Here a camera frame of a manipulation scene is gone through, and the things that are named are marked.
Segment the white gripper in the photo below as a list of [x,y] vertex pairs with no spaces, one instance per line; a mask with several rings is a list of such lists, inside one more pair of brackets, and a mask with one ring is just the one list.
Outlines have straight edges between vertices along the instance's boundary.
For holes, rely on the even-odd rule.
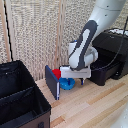
[[91,77],[91,69],[89,67],[77,71],[72,70],[69,66],[61,66],[60,71],[62,78],[81,78],[81,85],[84,85],[84,79]]

